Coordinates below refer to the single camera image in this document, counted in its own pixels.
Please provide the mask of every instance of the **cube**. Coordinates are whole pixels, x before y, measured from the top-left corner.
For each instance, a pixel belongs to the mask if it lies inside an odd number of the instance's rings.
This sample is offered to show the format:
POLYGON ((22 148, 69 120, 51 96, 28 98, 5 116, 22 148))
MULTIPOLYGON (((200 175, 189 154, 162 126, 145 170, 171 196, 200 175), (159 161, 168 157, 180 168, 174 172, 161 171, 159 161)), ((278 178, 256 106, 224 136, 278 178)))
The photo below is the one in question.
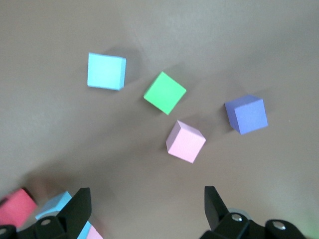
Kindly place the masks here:
POLYGON ((64 192, 47 201, 42 207, 41 211, 35 216, 37 220, 44 216, 55 216, 64 208, 64 206, 71 200, 69 192, 64 192))
POLYGON ((0 200, 0 225, 14 225, 19 228, 28 220, 36 207, 36 203, 28 193, 20 188, 0 200))
POLYGON ((144 99, 169 115, 185 93, 183 86, 161 72, 144 94, 144 99))
POLYGON ((89 234, 90 228, 91 228, 91 223, 87 221, 77 239, 86 239, 86 237, 89 234))
POLYGON ((177 121, 166 140, 169 154, 193 163, 206 139, 199 130, 177 121))
POLYGON ((119 91, 124 87, 126 59, 89 53, 88 86, 119 91))
POLYGON ((94 226, 91 226, 88 236, 86 238, 87 239, 103 239, 101 235, 96 231, 94 226))
POLYGON ((246 134, 268 126, 264 101, 246 95, 225 103, 230 125, 240 134, 246 134))

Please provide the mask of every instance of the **pink cube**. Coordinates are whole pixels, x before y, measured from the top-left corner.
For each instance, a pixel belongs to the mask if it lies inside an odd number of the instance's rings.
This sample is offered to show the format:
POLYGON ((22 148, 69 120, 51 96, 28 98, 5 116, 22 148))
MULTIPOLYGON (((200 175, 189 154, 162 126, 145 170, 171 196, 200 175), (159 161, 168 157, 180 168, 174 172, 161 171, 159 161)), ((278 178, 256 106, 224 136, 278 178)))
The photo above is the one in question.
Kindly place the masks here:
POLYGON ((96 229, 94 228, 94 226, 91 226, 88 236, 86 237, 86 239, 103 239, 101 237, 101 235, 96 231, 96 229))
POLYGON ((199 130, 177 121, 166 140, 169 154, 193 163, 206 139, 199 130))
POLYGON ((21 227, 36 209, 36 203, 25 190, 19 190, 0 200, 0 225, 21 227))

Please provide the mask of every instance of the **silver screw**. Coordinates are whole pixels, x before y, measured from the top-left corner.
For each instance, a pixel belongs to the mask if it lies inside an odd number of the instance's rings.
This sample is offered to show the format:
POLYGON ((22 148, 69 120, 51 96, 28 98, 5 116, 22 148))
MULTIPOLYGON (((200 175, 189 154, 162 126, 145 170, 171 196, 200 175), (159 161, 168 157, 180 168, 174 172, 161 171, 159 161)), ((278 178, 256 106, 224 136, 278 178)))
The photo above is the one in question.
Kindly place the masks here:
POLYGON ((45 219, 41 222, 41 226, 45 226, 45 225, 48 225, 49 223, 51 222, 50 219, 45 219))
POLYGON ((279 229, 279 230, 286 230, 286 227, 283 223, 275 221, 273 222, 273 225, 275 228, 279 229))
POLYGON ((6 233, 6 228, 0 229, 0 235, 5 234, 5 233, 6 233))
POLYGON ((240 215, 238 214, 233 214, 231 215, 231 218, 234 220, 234 221, 237 221, 237 222, 241 222, 243 219, 240 215))

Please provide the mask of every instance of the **purple cube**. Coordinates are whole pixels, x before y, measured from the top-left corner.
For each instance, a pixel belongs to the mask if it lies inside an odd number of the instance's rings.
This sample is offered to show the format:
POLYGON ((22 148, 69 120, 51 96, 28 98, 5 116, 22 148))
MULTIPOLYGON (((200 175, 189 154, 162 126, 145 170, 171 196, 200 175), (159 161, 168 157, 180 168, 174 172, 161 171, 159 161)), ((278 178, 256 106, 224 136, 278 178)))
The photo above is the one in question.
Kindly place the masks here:
POLYGON ((240 134, 268 126, 264 101, 246 95, 225 103, 230 125, 240 134))
POLYGON ((169 154, 193 163, 206 139, 199 130, 177 121, 166 140, 169 154))

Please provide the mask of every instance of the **gray floor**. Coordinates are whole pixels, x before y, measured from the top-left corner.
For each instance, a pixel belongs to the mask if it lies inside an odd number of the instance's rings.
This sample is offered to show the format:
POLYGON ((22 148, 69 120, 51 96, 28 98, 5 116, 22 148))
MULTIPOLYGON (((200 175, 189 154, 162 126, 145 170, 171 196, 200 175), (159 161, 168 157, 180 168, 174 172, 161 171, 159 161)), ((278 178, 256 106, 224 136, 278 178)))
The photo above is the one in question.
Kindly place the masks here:
POLYGON ((214 185, 319 239, 318 91, 316 0, 0 0, 0 194, 90 187, 105 239, 196 239, 214 185), (86 86, 88 52, 127 58, 121 91, 86 86), (143 99, 160 71, 187 88, 169 116, 143 99), (269 126, 240 135, 224 102, 244 94, 269 126), (194 164, 167 154, 176 120, 207 139, 194 164))

